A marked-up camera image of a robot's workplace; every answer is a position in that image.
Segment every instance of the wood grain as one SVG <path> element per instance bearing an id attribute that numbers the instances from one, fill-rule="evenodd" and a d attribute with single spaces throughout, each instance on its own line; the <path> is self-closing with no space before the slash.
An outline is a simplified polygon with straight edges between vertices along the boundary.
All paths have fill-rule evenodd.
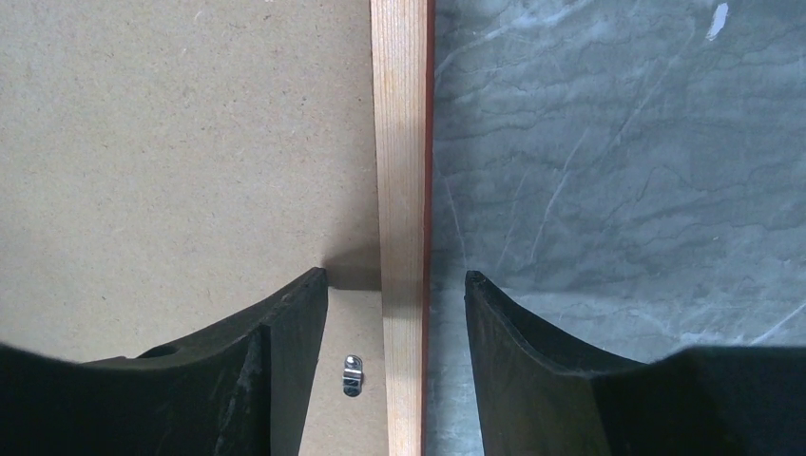
<path id="1" fill-rule="evenodd" d="M 371 0 L 389 454 L 425 450 L 433 0 Z"/>

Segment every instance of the metal bracket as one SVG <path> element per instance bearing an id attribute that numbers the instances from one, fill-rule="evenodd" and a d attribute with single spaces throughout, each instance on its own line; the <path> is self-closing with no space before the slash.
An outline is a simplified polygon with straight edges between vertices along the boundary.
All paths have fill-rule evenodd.
<path id="1" fill-rule="evenodd" d="M 361 393 L 361 384 L 364 380 L 364 362 L 354 354 L 344 358 L 344 373 L 341 375 L 341 386 L 344 393 L 356 397 Z"/>

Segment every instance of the wooden board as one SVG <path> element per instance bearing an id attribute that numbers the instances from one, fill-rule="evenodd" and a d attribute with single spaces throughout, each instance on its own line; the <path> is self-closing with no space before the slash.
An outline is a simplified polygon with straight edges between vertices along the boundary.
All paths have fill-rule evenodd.
<path id="1" fill-rule="evenodd" d="M 421 455 L 431 250 L 433 0 L 371 0 L 389 454 Z"/>

